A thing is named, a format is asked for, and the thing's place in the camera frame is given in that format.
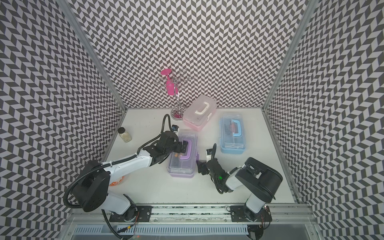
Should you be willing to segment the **purple toolbox clear lid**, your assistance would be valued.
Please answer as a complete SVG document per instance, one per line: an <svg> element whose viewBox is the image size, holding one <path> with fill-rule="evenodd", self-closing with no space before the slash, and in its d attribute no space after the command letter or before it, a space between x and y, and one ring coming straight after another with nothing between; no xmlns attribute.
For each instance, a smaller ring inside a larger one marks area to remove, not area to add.
<svg viewBox="0 0 384 240"><path fill-rule="evenodd" d="M190 140L188 151L180 158L168 157L168 173L175 178L192 178L195 175L196 161L198 158L197 142L198 136L194 131L181 130L179 132L180 142Z"/></svg>

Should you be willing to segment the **blue toolbox clear lid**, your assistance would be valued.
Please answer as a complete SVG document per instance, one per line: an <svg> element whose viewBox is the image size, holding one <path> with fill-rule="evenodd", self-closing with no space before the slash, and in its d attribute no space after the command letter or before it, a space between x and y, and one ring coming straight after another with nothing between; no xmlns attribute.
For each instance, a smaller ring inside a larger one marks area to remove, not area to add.
<svg viewBox="0 0 384 240"><path fill-rule="evenodd" d="M241 155L246 149L243 115L239 112L223 113L220 119L220 148L223 154Z"/></svg>

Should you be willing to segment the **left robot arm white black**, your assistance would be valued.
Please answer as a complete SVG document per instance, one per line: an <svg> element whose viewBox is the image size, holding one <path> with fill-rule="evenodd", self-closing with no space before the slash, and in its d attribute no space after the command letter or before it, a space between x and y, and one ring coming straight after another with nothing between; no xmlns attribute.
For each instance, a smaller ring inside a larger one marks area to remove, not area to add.
<svg viewBox="0 0 384 240"><path fill-rule="evenodd" d="M165 131L133 155L104 163L90 161L65 191L64 205L86 213L100 209L132 219L135 211L132 200L125 194L111 192L111 183L137 170L161 164L172 153L184 154L188 146L175 132Z"/></svg>

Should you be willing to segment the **pink toolbox clear lid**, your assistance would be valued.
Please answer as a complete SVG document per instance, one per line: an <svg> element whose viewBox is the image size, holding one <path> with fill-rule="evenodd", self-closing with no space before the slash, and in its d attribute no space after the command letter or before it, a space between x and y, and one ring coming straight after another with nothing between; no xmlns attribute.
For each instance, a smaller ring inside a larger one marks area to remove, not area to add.
<svg viewBox="0 0 384 240"><path fill-rule="evenodd" d="M184 124L194 131L200 132L212 119L217 109L217 101L201 95L184 112Z"/></svg>

